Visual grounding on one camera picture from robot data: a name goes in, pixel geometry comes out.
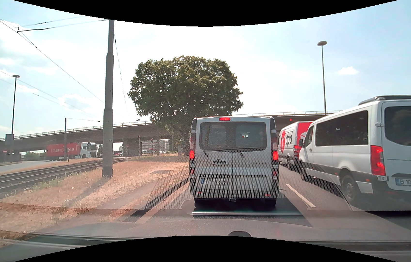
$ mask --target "lamp post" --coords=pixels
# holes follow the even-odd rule
[[[17,79],[20,77],[18,74],[13,74],[14,77],[14,96],[13,96],[13,116],[11,119],[11,145],[10,145],[10,162],[13,162],[13,151],[14,151],[14,107],[16,104],[16,82]]]
[[[322,47],[323,107],[325,110],[325,115],[327,115],[327,103],[325,101],[325,70],[323,67],[323,46],[326,44],[327,44],[327,41],[320,41],[317,43],[318,46]]]

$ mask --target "overpass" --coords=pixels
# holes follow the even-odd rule
[[[327,114],[333,114],[339,111],[327,111]],[[302,111],[302,112],[279,112],[279,113],[261,113],[261,114],[241,114],[233,116],[265,116],[273,117],[277,125],[277,131],[295,121],[314,121],[325,116],[324,111]],[[43,150],[50,144],[64,143],[64,130],[42,132],[15,136],[14,149],[15,153]],[[152,124],[150,121],[115,124],[113,127],[113,143],[126,143],[130,150],[139,150],[138,136],[141,140],[154,139],[172,139],[169,132],[163,128]],[[67,142],[94,142],[102,144],[103,126],[92,126],[83,128],[74,128],[67,130]],[[4,138],[0,138],[0,158],[3,157],[3,151],[6,150]]]

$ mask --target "silver van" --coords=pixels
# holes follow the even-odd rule
[[[194,118],[190,138],[190,189],[194,200],[263,199],[275,206],[278,151],[271,117]]]

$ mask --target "car wheel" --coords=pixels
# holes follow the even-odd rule
[[[307,174],[307,171],[306,171],[306,169],[303,167],[303,165],[301,164],[301,180],[302,181],[305,181],[305,182],[309,182],[309,181],[311,181],[312,180],[312,177],[310,177],[308,174]]]
[[[277,199],[265,199],[264,202],[266,207],[274,207],[277,204]]]
[[[346,175],[342,179],[342,194],[350,205],[360,204],[361,192],[351,175]]]
[[[286,157],[286,167],[288,168],[288,170],[293,170],[293,165],[290,162],[290,158]]]

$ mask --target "tail light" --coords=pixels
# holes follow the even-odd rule
[[[385,176],[385,164],[383,163],[383,148],[370,146],[370,167],[372,175]]]
[[[197,119],[192,120],[191,137],[189,138],[189,176],[194,178],[196,174],[196,126]]]
[[[272,180],[277,183],[276,187],[278,187],[278,137],[273,118],[270,118],[270,139],[272,142]]]

